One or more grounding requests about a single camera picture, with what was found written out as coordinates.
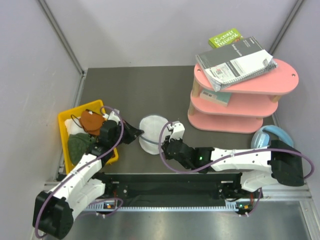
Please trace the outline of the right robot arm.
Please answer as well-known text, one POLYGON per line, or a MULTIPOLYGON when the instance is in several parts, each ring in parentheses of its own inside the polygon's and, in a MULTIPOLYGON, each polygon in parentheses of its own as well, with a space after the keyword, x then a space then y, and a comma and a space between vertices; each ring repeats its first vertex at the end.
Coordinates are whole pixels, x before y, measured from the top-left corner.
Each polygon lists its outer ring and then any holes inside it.
POLYGON ((240 170, 233 192, 245 198, 256 190, 274 184, 304 185, 302 154, 281 140, 255 149, 189 147, 182 139, 167 139, 160 145, 161 158, 175 160, 191 173, 206 174, 240 170))

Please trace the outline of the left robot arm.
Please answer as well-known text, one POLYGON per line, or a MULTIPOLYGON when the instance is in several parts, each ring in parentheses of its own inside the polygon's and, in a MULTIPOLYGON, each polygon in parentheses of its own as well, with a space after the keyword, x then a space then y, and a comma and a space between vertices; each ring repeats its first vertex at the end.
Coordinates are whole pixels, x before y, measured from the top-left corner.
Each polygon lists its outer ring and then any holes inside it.
POLYGON ((114 187, 94 178, 113 156, 119 144, 130 144, 144 133, 124 120, 107 120, 99 135, 85 150, 74 169, 50 191, 41 191, 36 199, 32 225, 38 239, 40 232, 63 239, 80 213, 98 197, 109 198, 114 187))

